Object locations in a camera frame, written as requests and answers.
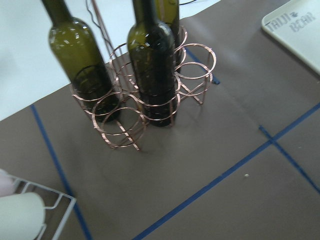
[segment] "gray table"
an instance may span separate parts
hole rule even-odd
[[[318,239],[319,76],[261,29],[285,2],[181,21],[221,83],[174,127],[149,126],[142,151],[108,148],[65,87],[0,123],[0,168],[77,198],[60,239]]]

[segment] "bottle neck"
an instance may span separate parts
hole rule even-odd
[[[42,0],[42,3],[51,18],[53,26],[72,20],[64,0]]]
[[[132,0],[136,24],[154,24],[159,21],[154,0]]]

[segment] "green glass bottle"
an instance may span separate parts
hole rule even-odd
[[[89,26],[81,19],[71,16],[64,0],[42,0],[52,20],[49,45],[68,76],[75,93],[85,100],[95,100],[113,91],[113,85],[95,37]],[[92,111],[97,101],[84,101]],[[96,114],[106,114],[119,103],[113,94],[96,109]],[[109,120],[119,114],[117,111]]]
[[[154,0],[132,2],[136,23],[128,34],[127,47],[140,99],[148,105],[162,105],[144,106],[144,114],[153,119],[151,124],[167,126],[171,123],[171,108],[167,102],[173,99],[173,109],[177,106],[174,36],[158,19]]]
[[[181,36],[179,35],[179,0],[155,0],[155,6],[158,18],[170,27],[174,37],[175,48],[178,48],[182,43]],[[182,54],[180,51],[175,54],[175,60],[177,65],[181,63]]]

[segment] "white cup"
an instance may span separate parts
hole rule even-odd
[[[13,179],[6,171],[0,169],[0,197],[12,195],[14,192],[15,186]]]
[[[45,215],[44,201],[35,192],[0,197],[0,240],[34,240]]]

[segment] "white wire rack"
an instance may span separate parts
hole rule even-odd
[[[39,235],[34,240],[58,240],[59,236],[74,208],[76,199],[63,192],[31,182],[13,175],[15,194],[34,192],[44,201],[45,222]]]

